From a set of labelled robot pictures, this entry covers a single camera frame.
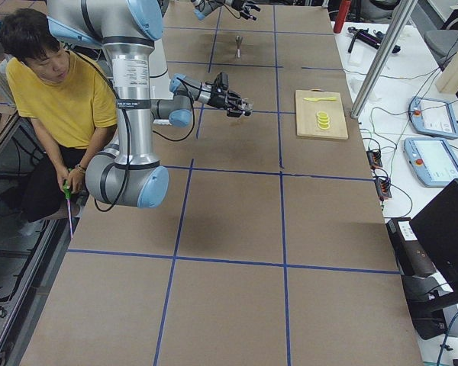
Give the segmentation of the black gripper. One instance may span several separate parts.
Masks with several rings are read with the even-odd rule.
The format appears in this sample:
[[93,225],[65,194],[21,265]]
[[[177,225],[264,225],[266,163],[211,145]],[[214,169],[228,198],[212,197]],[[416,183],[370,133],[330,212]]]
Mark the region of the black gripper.
[[213,85],[207,105],[225,109],[228,117],[248,117],[252,114],[253,102],[248,98],[241,97],[235,91],[225,90]]
[[249,10],[260,11],[260,7],[254,1],[230,0],[228,4],[240,12],[240,16],[245,20],[255,21],[257,17],[249,12]]

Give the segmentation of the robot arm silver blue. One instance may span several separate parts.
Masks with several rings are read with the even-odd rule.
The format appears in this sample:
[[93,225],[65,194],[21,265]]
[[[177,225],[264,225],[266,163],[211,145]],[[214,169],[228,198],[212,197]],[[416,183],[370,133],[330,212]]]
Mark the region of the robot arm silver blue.
[[205,19],[211,13],[219,8],[225,7],[233,9],[237,12],[236,18],[245,20],[256,20],[256,16],[252,11],[260,12],[261,8],[254,1],[244,0],[191,0],[194,7],[195,16],[199,20]]
[[202,83],[167,75],[163,49],[165,1],[49,1],[51,34],[68,45],[100,49],[111,70],[118,135],[89,163],[86,187],[98,201],[140,208],[158,207],[169,172],[153,151],[153,122],[184,127],[194,120],[196,101],[248,116],[253,105],[229,89],[219,73]]

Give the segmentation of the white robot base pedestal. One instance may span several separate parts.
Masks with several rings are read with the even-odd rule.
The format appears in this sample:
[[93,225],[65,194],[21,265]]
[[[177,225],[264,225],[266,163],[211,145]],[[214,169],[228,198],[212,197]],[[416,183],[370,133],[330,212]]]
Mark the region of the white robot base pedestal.
[[154,42],[154,50],[149,56],[149,74],[150,74],[150,99],[151,111],[154,116],[154,124],[172,126],[168,116],[160,117],[156,112],[156,106],[159,101],[171,101],[173,93],[169,90],[171,78],[166,64],[166,57],[163,48],[163,41]]

